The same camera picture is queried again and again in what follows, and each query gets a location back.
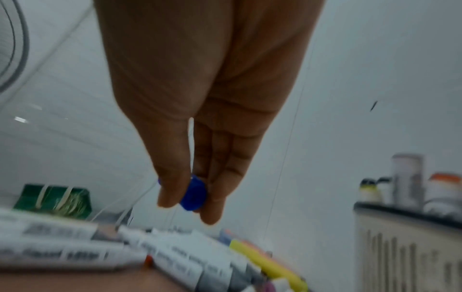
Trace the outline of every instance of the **green bag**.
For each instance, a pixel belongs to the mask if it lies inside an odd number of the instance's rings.
[[[86,219],[91,213],[90,192],[84,188],[24,185],[14,209]]]

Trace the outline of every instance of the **white plastic basket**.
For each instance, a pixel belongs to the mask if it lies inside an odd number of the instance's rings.
[[[357,291],[462,292],[462,223],[356,203]]]

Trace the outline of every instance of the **yellow highlighter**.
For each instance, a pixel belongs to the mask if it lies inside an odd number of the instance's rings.
[[[245,255],[252,263],[261,268],[270,279],[286,278],[295,292],[307,292],[308,285],[297,274],[281,266],[267,255],[239,240],[232,240],[230,249]]]

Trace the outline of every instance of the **fan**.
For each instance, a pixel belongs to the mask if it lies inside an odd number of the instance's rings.
[[[23,71],[29,53],[29,35],[16,0],[0,0],[0,93]]]

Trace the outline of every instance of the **blue bottle cap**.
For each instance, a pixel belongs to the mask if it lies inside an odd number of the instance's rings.
[[[207,188],[203,181],[201,181],[197,176],[191,176],[191,182],[189,183],[188,190],[184,194],[183,199],[180,202],[180,205],[186,211],[194,211],[202,207],[207,198]]]

